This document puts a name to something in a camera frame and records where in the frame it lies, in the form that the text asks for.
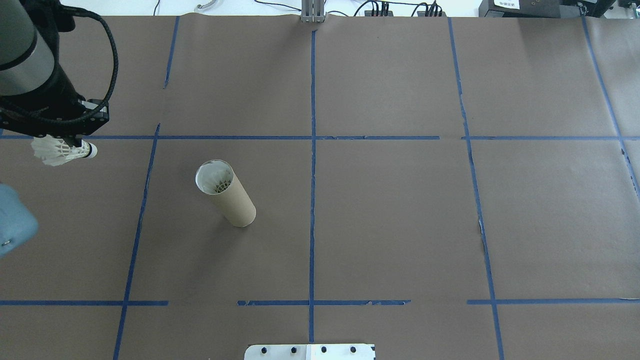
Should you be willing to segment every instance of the cardboard tube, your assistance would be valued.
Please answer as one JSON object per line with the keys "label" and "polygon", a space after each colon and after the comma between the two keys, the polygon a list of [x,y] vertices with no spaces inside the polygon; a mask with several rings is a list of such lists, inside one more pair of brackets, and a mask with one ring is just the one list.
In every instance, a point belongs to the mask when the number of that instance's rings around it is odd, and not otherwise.
{"label": "cardboard tube", "polygon": [[231,225],[245,227],[255,219],[255,206],[226,161],[211,160],[202,164],[196,172],[196,185]]}

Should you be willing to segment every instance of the badminton shuttlecock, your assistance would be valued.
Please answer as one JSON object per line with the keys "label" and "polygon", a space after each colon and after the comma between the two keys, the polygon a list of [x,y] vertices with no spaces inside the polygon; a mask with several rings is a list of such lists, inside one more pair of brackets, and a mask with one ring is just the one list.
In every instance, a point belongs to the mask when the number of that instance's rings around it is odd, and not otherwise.
{"label": "badminton shuttlecock", "polygon": [[221,160],[213,160],[203,164],[196,175],[196,184],[208,195],[225,191],[234,179],[234,172],[229,164]]}
{"label": "badminton shuttlecock", "polygon": [[82,141],[82,146],[70,147],[64,140],[56,139],[51,135],[33,138],[31,148],[36,158],[40,158],[43,163],[52,167],[68,163],[73,159],[90,159],[98,153],[98,148],[92,143]]}

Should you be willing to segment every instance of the blue tape line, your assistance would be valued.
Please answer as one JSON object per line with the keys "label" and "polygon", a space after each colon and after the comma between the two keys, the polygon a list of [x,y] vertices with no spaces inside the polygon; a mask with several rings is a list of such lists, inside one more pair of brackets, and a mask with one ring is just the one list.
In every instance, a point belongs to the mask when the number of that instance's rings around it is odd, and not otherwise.
{"label": "blue tape line", "polygon": [[[314,306],[403,306],[411,300],[314,300]],[[238,301],[238,306],[308,306],[308,300],[249,300]]]}
{"label": "blue tape line", "polygon": [[439,136],[369,136],[369,135],[339,135],[317,136],[317,140],[439,140]]}
{"label": "blue tape line", "polygon": [[[0,300],[0,306],[122,306],[121,300]],[[129,306],[168,306],[168,301],[130,301]]]}
{"label": "blue tape line", "polygon": [[311,136],[295,135],[163,135],[160,140],[311,140]]}
{"label": "blue tape line", "polygon": [[120,344],[122,342],[122,334],[124,332],[124,323],[127,318],[127,305],[129,302],[129,294],[131,292],[131,282],[133,281],[133,270],[136,267],[136,257],[138,256],[138,245],[140,244],[140,234],[142,232],[142,220],[147,207],[147,195],[149,193],[149,181],[151,180],[151,170],[154,167],[154,158],[156,156],[156,147],[158,144],[158,134],[160,133],[160,124],[156,127],[154,135],[154,144],[151,146],[151,155],[149,156],[149,166],[147,167],[147,178],[145,180],[145,189],[142,195],[142,203],[140,205],[140,214],[138,215],[138,227],[136,228],[136,238],[133,242],[133,250],[131,252],[131,262],[129,264],[129,275],[127,276],[127,286],[124,290],[124,298],[122,301],[122,312],[120,313],[120,325],[118,326],[118,336],[116,337],[116,346],[113,351],[113,360],[117,360],[120,354]]}
{"label": "blue tape line", "polygon": [[617,140],[615,136],[470,136],[471,140]]}
{"label": "blue tape line", "polygon": [[469,134],[469,125],[467,121],[467,111],[462,101],[462,81],[460,79],[460,67],[458,65],[458,54],[456,52],[456,41],[453,35],[453,24],[451,18],[447,18],[449,22],[449,37],[451,38],[451,52],[453,53],[453,65],[456,70],[456,83],[458,86],[458,97],[460,98],[460,112],[462,113],[462,119],[465,126],[465,138],[467,143],[467,152],[469,157],[469,167],[471,168],[471,179],[474,185],[474,195],[476,197],[476,211],[478,214],[478,221],[480,223],[480,233],[482,236],[482,243],[484,246],[484,267],[486,269],[486,279],[489,284],[489,295],[491,296],[491,308],[493,312],[493,327],[495,328],[495,339],[498,346],[498,356],[500,360],[504,360],[504,349],[502,347],[502,334],[500,331],[500,321],[498,319],[498,306],[495,303],[495,290],[493,287],[493,275],[491,271],[491,261],[489,258],[489,246],[486,242],[486,233],[484,228],[484,219],[482,213],[482,204],[480,203],[480,192],[478,191],[478,183],[476,178],[476,166],[474,165],[473,151],[471,148],[471,140]]}
{"label": "blue tape line", "polygon": [[[640,304],[640,299],[497,299],[498,305],[538,305],[538,304]],[[467,305],[490,305],[491,300],[467,300]]]}
{"label": "blue tape line", "polygon": [[129,300],[127,306],[169,306],[169,302],[152,300]]}
{"label": "blue tape line", "polygon": [[153,135],[88,135],[88,140],[153,140]]}
{"label": "blue tape line", "polygon": [[627,152],[627,147],[625,146],[625,142],[622,140],[622,133],[620,132],[618,119],[616,118],[616,114],[613,112],[613,106],[611,106],[611,100],[609,99],[609,93],[607,92],[607,88],[604,86],[604,80],[602,79],[602,74],[600,73],[600,67],[598,66],[595,53],[593,52],[593,47],[591,46],[591,37],[589,35],[589,29],[587,27],[587,20],[584,17],[582,18],[582,28],[584,29],[584,36],[586,37],[586,40],[587,40],[587,47],[589,48],[589,55],[591,55],[593,68],[596,70],[596,75],[598,76],[598,81],[600,82],[600,88],[602,89],[602,93],[604,94],[604,99],[607,102],[607,109],[609,110],[609,115],[611,116],[613,127],[616,129],[616,135],[618,136],[618,140],[620,141],[620,148],[624,152],[624,157],[625,157],[625,161],[627,162],[627,169],[629,171],[629,176],[631,177],[631,181],[634,185],[634,190],[636,191],[636,197],[638,198],[638,201],[640,201],[640,187],[638,187],[636,173],[634,172],[634,167],[631,165],[631,160],[629,160],[629,153]]}
{"label": "blue tape line", "polygon": [[169,83],[169,75],[171,74],[171,62],[173,62],[173,50],[175,49],[175,39],[178,36],[178,24],[180,24],[180,17],[175,17],[175,23],[173,24],[173,37],[171,39],[171,49],[169,50],[169,60],[166,62],[166,75],[164,77],[164,86],[166,88]]}
{"label": "blue tape line", "polygon": [[314,342],[316,275],[316,30],[311,32],[311,209],[309,229],[309,343]]}

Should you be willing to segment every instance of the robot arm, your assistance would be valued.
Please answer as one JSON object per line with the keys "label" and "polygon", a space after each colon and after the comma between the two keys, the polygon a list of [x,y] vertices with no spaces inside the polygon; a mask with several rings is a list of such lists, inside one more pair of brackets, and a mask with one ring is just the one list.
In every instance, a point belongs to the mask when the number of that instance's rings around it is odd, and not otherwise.
{"label": "robot arm", "polygon": [[[59,32],[75,28],[74,16],[104,27],[113,52],[113,73],[103,100],[78,94],[59,62]],[[60,0],[0,1],[0,127],[25,135],[49,134],[79,147],[109,121],[118,55],[106,22],[96,13]]]}

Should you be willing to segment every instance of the blue glove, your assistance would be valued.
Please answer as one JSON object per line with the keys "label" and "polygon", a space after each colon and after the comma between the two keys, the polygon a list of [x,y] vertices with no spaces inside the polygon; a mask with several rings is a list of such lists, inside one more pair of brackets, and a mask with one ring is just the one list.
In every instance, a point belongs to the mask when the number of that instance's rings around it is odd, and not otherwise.
{"label": "blue glove", "polygon": [[0,184],[0,258],[38,232],[38,221],[22,205],[18,193]]}

